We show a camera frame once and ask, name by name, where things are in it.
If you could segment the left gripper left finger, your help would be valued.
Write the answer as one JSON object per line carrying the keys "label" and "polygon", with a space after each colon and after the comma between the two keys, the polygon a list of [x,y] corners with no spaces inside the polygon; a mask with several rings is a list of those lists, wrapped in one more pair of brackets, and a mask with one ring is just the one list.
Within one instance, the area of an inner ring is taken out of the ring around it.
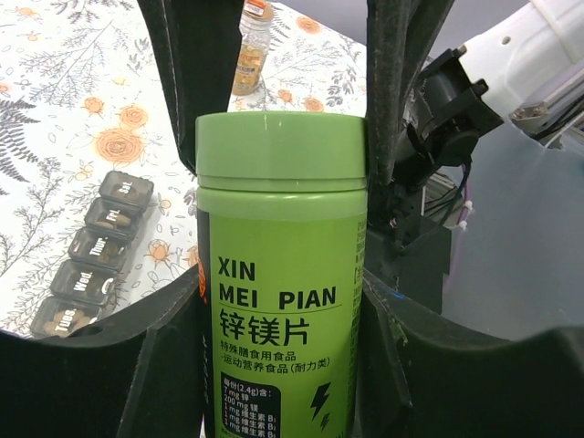
{"label": "left gripper left finger", "polygon": [[198,271],[67,338],[1,335],[4,437],[196,437]]}

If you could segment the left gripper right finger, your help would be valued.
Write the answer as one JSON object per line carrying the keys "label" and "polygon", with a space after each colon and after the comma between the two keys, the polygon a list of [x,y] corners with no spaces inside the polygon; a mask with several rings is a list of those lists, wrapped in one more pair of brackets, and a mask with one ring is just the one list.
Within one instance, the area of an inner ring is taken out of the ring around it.
{"label": "left gripper right finger", "polygon": [[495,338],[366,274],[356,413],[360,437],[580,437],[583,331]]}

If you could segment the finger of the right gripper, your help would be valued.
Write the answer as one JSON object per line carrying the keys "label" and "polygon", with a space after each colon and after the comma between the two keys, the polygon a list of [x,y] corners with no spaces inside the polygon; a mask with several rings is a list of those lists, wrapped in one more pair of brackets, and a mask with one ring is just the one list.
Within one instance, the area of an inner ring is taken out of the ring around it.
{"label": "finger of the right gripper", "polygon": [[367,144],[369,184],[387,185],[405,109],[453,0],[367,2]]}
{"label": "finger of the right gripper", "polygon": [[242,3],[140,0],[176,149],[195,171],[195,120],[227,111],[241,46]]}

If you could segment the grey weekly pill organizer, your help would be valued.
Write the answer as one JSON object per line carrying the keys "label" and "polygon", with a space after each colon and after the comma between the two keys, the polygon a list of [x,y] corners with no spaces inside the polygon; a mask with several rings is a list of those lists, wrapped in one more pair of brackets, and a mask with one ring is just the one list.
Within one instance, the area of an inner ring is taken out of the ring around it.
{"label": "grey weekly pill organizer", "polygon": [[65,338],[100,319],[115,296],[153,192],[154,183],[146,178],[121,171],[105,175],[32,320],[33,337]]}

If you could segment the green pill bottle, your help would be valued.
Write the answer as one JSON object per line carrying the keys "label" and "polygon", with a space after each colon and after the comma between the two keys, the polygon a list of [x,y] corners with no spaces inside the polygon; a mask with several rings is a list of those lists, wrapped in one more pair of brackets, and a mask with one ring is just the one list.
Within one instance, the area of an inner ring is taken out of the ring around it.
{"label": "green pill bottle", "polygon": [[195,123],[209,437],[347,437],[367,229],[363,118]]}

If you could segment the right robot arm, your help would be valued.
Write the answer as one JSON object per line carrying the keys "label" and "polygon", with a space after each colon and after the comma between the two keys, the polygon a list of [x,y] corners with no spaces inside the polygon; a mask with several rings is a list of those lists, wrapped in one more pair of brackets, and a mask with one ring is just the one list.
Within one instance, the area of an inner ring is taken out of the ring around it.
{"label": "right robot arm", "polygon": [[[289,147],[253,152],[229,145],[206,170],[195,138],[205,120],[227,108],[241,40],[240,1],[142,1],[178,152],[201,181],[218,179],[296,192],[359,179],[360,152],[332,143],[308,144],[324,128],[315,116],[295,129]],[[371,1],[367,17],[367,114],[358,124],[373,183],[418,186],[443,166],[439,153],[455,126],[487,133],[536,90],[583,59],[583,4],[532,1],[484,33],[424,63],[449,13],[448,1]]]}

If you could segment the clear amber pill bottle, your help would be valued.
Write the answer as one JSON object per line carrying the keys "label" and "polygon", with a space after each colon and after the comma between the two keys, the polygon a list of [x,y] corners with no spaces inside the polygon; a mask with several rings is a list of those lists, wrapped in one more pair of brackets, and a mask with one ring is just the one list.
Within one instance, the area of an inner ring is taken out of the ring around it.
{"label": "clear amber pill bottle", "polygon": [[236,96],[250,95],[259,85],[270,48],[273,18],[274,10],[268,1],[244,2],[239,25],[241,47],[232,86],[232,93]]}

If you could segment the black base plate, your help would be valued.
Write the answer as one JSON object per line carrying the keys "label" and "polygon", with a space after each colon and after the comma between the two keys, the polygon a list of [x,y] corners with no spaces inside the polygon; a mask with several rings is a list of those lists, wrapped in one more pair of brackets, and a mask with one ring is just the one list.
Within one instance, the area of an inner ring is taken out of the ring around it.
{"label": "black base plate", "polygon": [[399,294],[441,314],[453,232],[469,205],[465,192],[442,172],[419,192],[396,185],[389,227],[367,231],[366,269]]}

